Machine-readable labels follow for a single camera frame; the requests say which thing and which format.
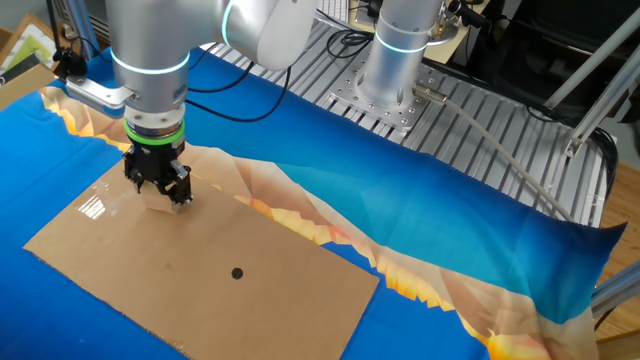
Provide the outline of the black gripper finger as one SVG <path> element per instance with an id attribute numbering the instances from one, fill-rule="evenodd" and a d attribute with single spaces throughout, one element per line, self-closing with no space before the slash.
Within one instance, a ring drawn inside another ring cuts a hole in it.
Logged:
<path id="1" fill-rule="evenodd" d="M 189 166 L 172 160 L 158 182 L 159 191 L 168 196 L 174 206 L 183 206 L 193 200 L 190 172 Z"/>
<path id="2" fill-rule="evenodd" d="M 135 167 L 134 163 L 127 158 L 124 159 L 124 174 L 125 177 L 133 184 L 135 191 L 140 193 L 145 179 Z"/>

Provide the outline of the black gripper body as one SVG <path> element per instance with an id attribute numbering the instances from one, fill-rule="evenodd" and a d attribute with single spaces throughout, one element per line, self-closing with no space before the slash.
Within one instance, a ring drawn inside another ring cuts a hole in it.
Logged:
<path id="1" fill-rule="evenodd" d="M 163 145 L 149 145 L 134 141 L 123 158 L 134 163 L 145 182 L 158 187 L 158 182 L 169 168 L 170 162 L 178 160 L 184 149 L 185 143 L 183 141 Z"/>

